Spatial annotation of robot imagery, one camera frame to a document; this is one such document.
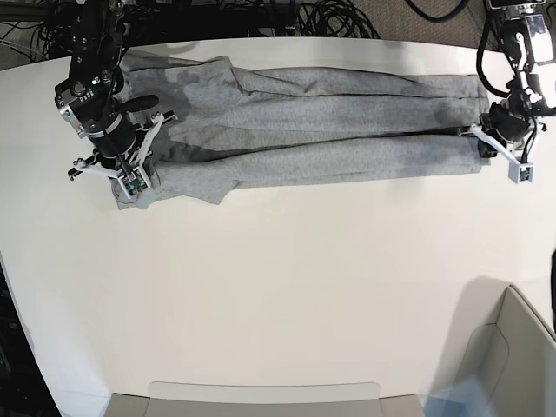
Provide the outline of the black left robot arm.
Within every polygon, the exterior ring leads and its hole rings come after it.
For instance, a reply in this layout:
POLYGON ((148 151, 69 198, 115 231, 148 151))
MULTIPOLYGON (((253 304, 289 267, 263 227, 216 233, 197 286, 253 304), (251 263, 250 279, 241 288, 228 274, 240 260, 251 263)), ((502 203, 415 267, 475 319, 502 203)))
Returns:
POLYGON ((519 162, 529 162, 540 119, 555 115, 555 55, 545 21, 543 1, 485 1, 486 23, 477 49, 476 69, 488 92, 500 101, 486 115, 486 132, 503 145, 520 151, 519 162), (498 42, 513 78, 506 90, 487 79, 483 56, 490 36, 498 42))

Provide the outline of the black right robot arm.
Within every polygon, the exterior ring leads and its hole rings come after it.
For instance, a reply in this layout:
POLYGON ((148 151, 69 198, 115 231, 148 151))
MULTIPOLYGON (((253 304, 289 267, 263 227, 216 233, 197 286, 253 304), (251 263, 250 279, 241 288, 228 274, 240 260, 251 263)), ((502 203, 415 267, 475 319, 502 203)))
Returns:
POLYGON ((101 158, 131 172, 129 153, 136 149, 136 128, 128 118, 154 108, 159 99, 116 99, 124 87, 122 60, 124 1, 87 1, 72 30, 68 78, 55 87, 55 104, 81 138, 88 138, 101 158))

